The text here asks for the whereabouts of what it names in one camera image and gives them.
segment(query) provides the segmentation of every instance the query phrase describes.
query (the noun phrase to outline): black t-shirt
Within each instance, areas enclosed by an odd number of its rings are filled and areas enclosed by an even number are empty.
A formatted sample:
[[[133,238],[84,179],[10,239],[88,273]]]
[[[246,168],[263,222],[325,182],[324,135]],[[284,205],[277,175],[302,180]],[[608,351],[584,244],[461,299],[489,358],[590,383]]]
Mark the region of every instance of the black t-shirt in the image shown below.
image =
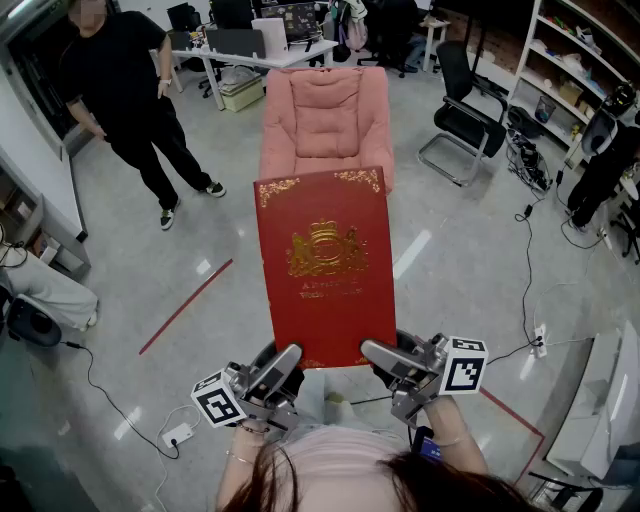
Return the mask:
[[[166,33],[144,14],[108,16],[93,36],[78,36],[60,59],[61,94],[66,103],[84,101],[98,123],[128,127],[157,101],[158,77],[149,50]]]

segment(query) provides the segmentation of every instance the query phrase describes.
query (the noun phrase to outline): gray floor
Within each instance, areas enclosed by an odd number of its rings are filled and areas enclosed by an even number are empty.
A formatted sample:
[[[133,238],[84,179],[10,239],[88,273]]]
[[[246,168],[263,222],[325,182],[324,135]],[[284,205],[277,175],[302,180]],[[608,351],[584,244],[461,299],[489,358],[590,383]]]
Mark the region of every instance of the gray floor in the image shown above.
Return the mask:
[[[72,336],[95,353],[93,380],[150,437],[172,409],[190,403],[195,382],[229,360],[248,362],[272,337],[252,186],[264,101],[237,114],[219,112],[213,99],[201,98],[199,77],[182,76],[185,91],[173,90],[172,99],[189,146],[203,168],[225,184],[226,197],[216,200],[194,192],[161,157],[183,201],[173,228],[162,232],[154,196],[108,145],[92,141],[74,160],[89,231],[85,246],[93,264],[85,284],[100,298],[101,319],[85,335]],[[533,197],[508,172],[504,148],[466,189],[419,164],[416,151],[437,133],[432,119],[444,87],[422,73],[400,79],[390,71],[388,76],[396,160],[395,188],[388,201],[394,259],[421,231],[431,234],[395,282],[397,325],[422,338],[444,332],[483,339],[492,356],[508,353],[525,342],[521,301],[528,279],[528,230],[514,214]],[[474,96],[469,101],[489,115],[498,114],[490,99]],[[555,175],[563,150],[544,139],[539,146]],[[452,147],[437,147],[434,155],[450,168],[469,165]],[[561,197],[566,198],[576,180],[573,171],[567,173]],[[565,241],[560,232],[565,218],[553,193],[531,217],[529,327],[543,291],[556,282],[580,280],[585,272],[590,252]],[[594,336],[626,318],[640,327],[639,270],[621,259],[618,236],[612,233],[618,261],[600,244],[586,279],[556,288],[540,301],[536,317],[546,323],[550,343]],[[139,356],[163,323],[228,259],[233,264]],[[486,372],[489,393],[548,436],[542,454],[573,399],[588,352],[589,342],[550,346],[549,356],[531,365],[528,350],[522,350]],[[154,499],[163,475],[157,455],[122,427],[122,418],[104,396],[89,387],[88,363],[87,354],[67,347],[32,352],[36,381],[48,404],[46,417],[65,463],[104,512],[161,510]],[[332,389],[351,400],[385,392],[367,369],[329,373]],[[467,397],[461,405],[492,470],[515,481],[538,438],[482,395]],[[404,434],[384,402],[366,404],[357,412]],[[177,413],[170,426],[194,417],[189,411]],[[206,510],[229,438],[229,431],[214,431],[203,422],[195,438],[181,445],[180,460],[167,463],[169,478],[160,493],[169,510]],[[556,474],[539,457],[533,467]],[[530,488],[526,478],[520,484]],[[607,510],[623,495],[607,491]]]

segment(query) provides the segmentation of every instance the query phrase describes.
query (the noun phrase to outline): white cable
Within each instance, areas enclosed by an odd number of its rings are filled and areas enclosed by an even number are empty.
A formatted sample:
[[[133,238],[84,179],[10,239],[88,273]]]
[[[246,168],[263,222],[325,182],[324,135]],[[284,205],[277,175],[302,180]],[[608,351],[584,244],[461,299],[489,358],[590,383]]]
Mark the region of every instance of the white cable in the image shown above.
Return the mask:
[[[195,424],[193,425],[189,425],[191,430],[195,429],[200,424],[202,415],[200,414],[200,409],[198,409],[195,405],[182,405],[180,407],[176,407],[173,411],[169,413],[169,416],[167,416],[167,419],[165,420],[164,424],[160,427],[160,430],[158,430],[158,435],[156,435],[156,447],[160,442],[160,434],[162,434],[162,431],[165,429],[165,427],[169,423],[169,420],[171,419],[171,416],[173,415],[173,413],[180,411],[182,409],[187,409],[189,407],[193,407],[196,411],[198,411],[198,421],[196,421]],[[158,460],[160,461],[160,464],[162,465],[162,469],[164,470],[164,477],[162,478],[162,482],[160,482],[160,485],[156,489],[155,497],[156,497],[156,500],[158,500],[158,503],[160,503],[162,510],[164,510],[164,512],[167,512],[167,507],[165,507],[164,503],[162,503],[162,500],[158,496],[158,493],[160,492],[160,489],[162,488],[164,483],[167,481],[167,478],[169,477],[169,472],[167,471],[167,467],[164,465],[164,461],[162,460],[162,457],[160,457],[160,450],[158,450],[157,448],[156,448],[156,454],[158,455]]]
[[[582,281],[585,280],[585,278],[587,277],[587,273],[589,272],[589,263],[591,262],[591,257],[593,256],[593,254],[596,252],[596,249],[598,248],[598,246],[596,245],[593,250],[591,251],[591,254],[589,254],[589,258],[587,259],[587,265],[584,269],[584,274],[582,275],[582,277],[578,280],[578,281],[572,281],[570,283],[556,283],[554,285],[551,285],[549,288],[547,288],[544,292],[542,292],[540,294],[540,296],[538,297],[538,300],[536,300],[536,305],[533,308],[533,327],[534,329],[538,328],[538,324],[536,323],[536,310],[538,309],[538,305],[540,304],[540,299],[542,299],[542,297],[544,297],[547,293],[549,293],[551,290],[553,290],[556,286],[571,286],[571,285],[575,285],[575,284],[580,284],[582,283]],[[545,340],[545,344],[550,347],[553,345],[558,345],[558,343],[553,343],[551,345],[549,345],[549,343],[546,343],[546,341],[549,339],[549,336],[547,336],[547,339]],[[579,340],[569,340],[567,342],[563,342],[563,343],[568,343],[570,341],[583,341],[583,339],[579,339]]]
[[[556,345],[564,345],[565,343],[577,343],[579,341],[587,341],[592,338],[582,338],[579,340],[567,340],[567,341],[559,341],[558,343],[552,343],[551,345],[547,345],[547,347],[555,347]]]

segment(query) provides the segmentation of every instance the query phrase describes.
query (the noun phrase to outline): sneaker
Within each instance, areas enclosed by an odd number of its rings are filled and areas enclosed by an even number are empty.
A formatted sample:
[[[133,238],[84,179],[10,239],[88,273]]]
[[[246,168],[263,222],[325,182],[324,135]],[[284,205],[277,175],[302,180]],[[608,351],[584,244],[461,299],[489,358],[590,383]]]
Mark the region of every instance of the sneaker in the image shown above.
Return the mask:
[[[582,233],[583,235],[587,232],[587,228],[585,226],[576,226],[573,223],[573,219],[569,219],[569,227],[575,229],[578,233]]]
[[[227,189],[222,186],[222,183],[212,181],[211,185],[205,189],[205,192],[213,197],[222,197],[227,193]]]
[[[166,231],[173,225],[173,218],[176,215],[176,208],[179,204],[180,198],[178,198],[178,202],[173,208],[171,208],[171,210],[162,210],[162,215],[160,215],[160,227],[163,231]]]

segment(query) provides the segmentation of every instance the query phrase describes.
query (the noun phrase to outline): hand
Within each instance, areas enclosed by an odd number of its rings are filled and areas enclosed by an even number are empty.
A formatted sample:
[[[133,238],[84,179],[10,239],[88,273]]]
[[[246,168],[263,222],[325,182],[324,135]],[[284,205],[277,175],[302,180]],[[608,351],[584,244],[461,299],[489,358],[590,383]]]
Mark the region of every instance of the hand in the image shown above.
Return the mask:
[[[96,126],[93,130],[91,130],[91,133],[93,133],[101,141],[104,141],[104,139],[107,137],[107,134],[100,126]]]
[[[167,95],[167,91],[169,90],[169,86],[167,84],[159,83],[158,84],[158,99]]]

